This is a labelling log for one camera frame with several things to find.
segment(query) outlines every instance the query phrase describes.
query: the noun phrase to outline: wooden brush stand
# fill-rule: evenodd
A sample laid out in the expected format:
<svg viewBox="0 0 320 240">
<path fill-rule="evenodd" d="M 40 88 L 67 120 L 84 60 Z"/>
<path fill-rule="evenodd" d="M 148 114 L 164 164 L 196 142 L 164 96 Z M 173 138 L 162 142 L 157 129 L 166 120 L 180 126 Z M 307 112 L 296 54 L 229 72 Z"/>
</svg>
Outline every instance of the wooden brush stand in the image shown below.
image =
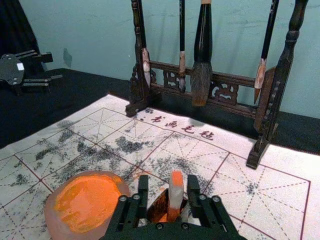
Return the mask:
<svg viewBox="0 0 320 240">
<path fill-rule="evenodd" d="M 181 93 L 179 88 L 179 66 L 164 62 L 150 61 L 151 84 L 147 85 L 143 61 L 142 39 L 139 11 L 142 6 L 138 0 L 131 0 L 133 10 L 133 22 L 135 31 L 135 57 L 136 64 L 133 67 L 130 79 L 130 104 L 126 106 L 126 114 L 132 117 L 137 112 L 145 109 L 154 101 L 161 101 L 161 93 L 178 95 L 180 98 L 191 99 L 189 92 Z M 254 88 L 255 79 L 247 76 L 239 76 L 221 72 L 214 72 L 211 79 L 207 105 L 219 107 L 225 111 L 254 119 L 254 128 L 259 137 L 247 158 L 246 165 L 256 169 L 261 156 L 270 143 L 277 129 L 277 115 L 279 113 L 282 97 L 286 88 L 291 65 L 294 59 L 294 49 L 299 37 L 299 30 L 303 24 L 304 14 L 308 0 L 295 0 L 292 17 L 289 22 L 289 30 L 285 38 L 285 46 L 279 58 L 278 64 L 267 70 L 260 93 L 258 106 L 245 105 L 237 102 L 239 86 Z M 164 85 L 157 84 L 156 73 L 152 69 L 163 70 Z M 191 75 L 192 68 L 186 68 L 186 75 Z"/>
</svg>

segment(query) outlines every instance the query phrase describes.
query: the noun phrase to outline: teal wall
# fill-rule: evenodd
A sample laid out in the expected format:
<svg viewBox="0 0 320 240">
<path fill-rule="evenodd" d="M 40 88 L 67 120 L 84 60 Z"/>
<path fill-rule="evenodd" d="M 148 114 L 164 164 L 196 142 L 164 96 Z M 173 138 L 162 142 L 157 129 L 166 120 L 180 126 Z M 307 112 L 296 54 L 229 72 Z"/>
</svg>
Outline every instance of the teal wall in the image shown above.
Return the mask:
<svg viewBox="0 0 320 240">
<path fill-rule="evenodd" d="M 144 0 L 150 58 L 178 64 L 178 0 Z M 213 0 L 214 71 L 255 77 L 271 0 Z M 52 52 L 48 69 L 71 69 L 128 80 L 135 63 L 130 0 L 20 0 L 42 52 Z M 186 63 L 193 43 L 200 0 L 186 1 Z M 267 66 L 277 64 L 284 47 L 294 0 L 281 0 Z M 320 3 L 309 0 L 281 111 L 320 118 Z M 239 101 L 253 104 L 254 91 L 240 89 Z"/>
</svg>

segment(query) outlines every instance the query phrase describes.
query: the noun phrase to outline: white label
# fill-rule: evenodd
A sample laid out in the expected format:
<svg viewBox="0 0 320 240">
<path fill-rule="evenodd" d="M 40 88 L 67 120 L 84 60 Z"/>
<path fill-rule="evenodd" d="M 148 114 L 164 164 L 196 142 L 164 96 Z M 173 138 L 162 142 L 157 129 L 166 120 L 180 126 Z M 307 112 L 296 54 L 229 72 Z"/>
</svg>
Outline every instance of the white label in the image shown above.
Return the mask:
<svg viewBox="0 0 320 240">
<path fill-rule="evenodd" d="M 22 62 L 21 62 L 21 63 L 17 63 L 16 66 L 18 67 L 18 70 L 19 70 L 19 71 L 25 70 L 24 64 L 23 64 Z"/>
</svg>

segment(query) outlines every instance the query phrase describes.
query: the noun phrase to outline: screw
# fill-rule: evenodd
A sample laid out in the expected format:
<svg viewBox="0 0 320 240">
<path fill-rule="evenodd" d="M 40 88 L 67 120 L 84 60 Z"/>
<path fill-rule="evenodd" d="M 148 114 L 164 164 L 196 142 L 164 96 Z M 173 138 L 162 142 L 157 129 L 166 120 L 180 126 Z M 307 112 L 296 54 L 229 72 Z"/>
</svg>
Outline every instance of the screw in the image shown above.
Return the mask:
<svg viewBox="0 0 320 240">
<path fill-rule="evenodd" d="M 158 223 L 155 225 L 156 229 L 161 230 L 164 228 L 164 226 L 161 223 Z"/>
<path fill-rule="evenodd" d="M 119 198 L 119 200 L 120 200 L 121 202 L 125 202 L 125 201 L 127 200 L 127 198 L 126 198 L 125 196 L 122 196 L 122 197 Z"/>
<path fill-rule="evenodd" d="M 214 202 L 218 203 L 218 202 L 220 202 L 220 197 L 218 197 L 218 196 L 213 196 L 213 197 L 212 197 L 212 200 L 213 200 Z"/>
<path fill-rule="evenodd" d="M 189 229 L 189 225 L 187 223 L 182 223 L 181 227 L 185 230 Z"/>
<path fill-rule="evenodd" d="M 199 198 L 200 198 L 200 200 L 205 200 L 207 197 L 206 197 L 205 195 L 201 194 L 201 195 L 199 196 Z"/>
<path fill-rule="evenodd" d="M 134 199 L 134 200 L 139 200 L 139 199 L 140 199 L 140 196 L 139 196 L 138 194 L 136 194 L 136 195 L 133 196 L 133 199 Z"/>
</svg>

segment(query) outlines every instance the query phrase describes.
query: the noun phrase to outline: black table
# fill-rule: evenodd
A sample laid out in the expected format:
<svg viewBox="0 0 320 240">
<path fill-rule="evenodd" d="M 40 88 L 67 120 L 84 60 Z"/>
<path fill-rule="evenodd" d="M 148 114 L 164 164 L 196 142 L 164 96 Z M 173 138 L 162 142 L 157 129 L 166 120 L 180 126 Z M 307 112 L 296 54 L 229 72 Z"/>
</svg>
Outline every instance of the black table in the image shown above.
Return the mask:
<svg viewBox="0 0 320 240">
<path fill-rule="evenodd" d="M 15 96 L 0 89 L 0 149 L 58 122 L 92 104 L 106 94 L 129 98 L 129 81 L 69 69 L 55 69 L 35 76 L 46 78 L 62 74 L 51 83 L 49 91 Z M 234 115 L 218 108 L 194 108 L 191 101 L 163 95 L 154 108 L 187 116 L 253 139 L 257 133 L 253 119 Z M 320 154 L 320 119 L 286 112 L 278 116 L 279 127 L 272 144 Z"/>
</svg>

